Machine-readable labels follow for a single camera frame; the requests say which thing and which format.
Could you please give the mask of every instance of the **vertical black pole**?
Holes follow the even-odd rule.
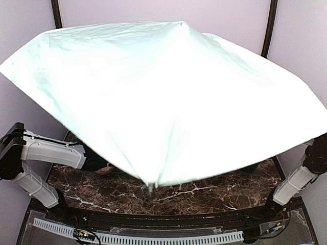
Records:
[[[272,37],[272,31],[274,29],[274,23],[276,18],[276,12],[277,12],[277,2],[278,0],[271,0],[270,2],[270,10],[269,10],[269,17],[268,17],[268,23],[267,23],[267,29],[266,29],[266,36],[264,45],[262,47],[261,56],[264,58],[267,58],[268,51],[270,47],[271,37]]]
[[[51,0],[53,17],[55,19],[56,29],[62,28],[62,21],[60,16],[60,9],[58,0]]]

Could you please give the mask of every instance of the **white wall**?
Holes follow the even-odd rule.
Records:
[[[326,0],[278,2],[268,59],[302,78],[327,107],[326,42]],[[286,174],[294,169],[304,150],[305,147],[300,145],[279,156]],[[320,244],[326,244],[327,175],[309,185],[301,195]]]
[[[270,0],[60,0],[60,6],[64,27],[185,20],[260,54]]]
[[[0,63],[37,34],[54,29],[51,1],[0,1]],[[63,139],[67,130],[0,74],[0,137],[20,121],[26,128]],[[43,177],[50,164],[31,163]],[[30,198],[10,181],[0,181],[0,244],[14,245]]]

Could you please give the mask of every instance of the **white fabric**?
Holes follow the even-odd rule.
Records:
[[[156,186],[242,168],[327,132],[327,111],[301,79],[183,21],[45,32],[0,71]]]

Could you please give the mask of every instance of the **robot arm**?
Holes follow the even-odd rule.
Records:
[[[276,217],[294,195],[327,172],[327,133],[305,144],[308,147],[296,169],[268,197],[262,212],[265,220]]]
[[[29,196],[38,199],[65,219],[65,200],[60,190],[47,184],[27,164],[27,160],[57,163],[81,169],[85,163],[84,146],[36,135],[16,123],[0,142],[0,178],[11,180],[22,187]]]

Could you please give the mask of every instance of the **brown marble table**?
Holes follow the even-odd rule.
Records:
[[[69,206],[94,211],[179,215],[240,210],[264,205],[281,182],[274,162],[261,162],[253,174],[242,170],[157,189],[152,197],[143,183],[115,168],[105,176],[54,165],[48,182],[63,191]]]

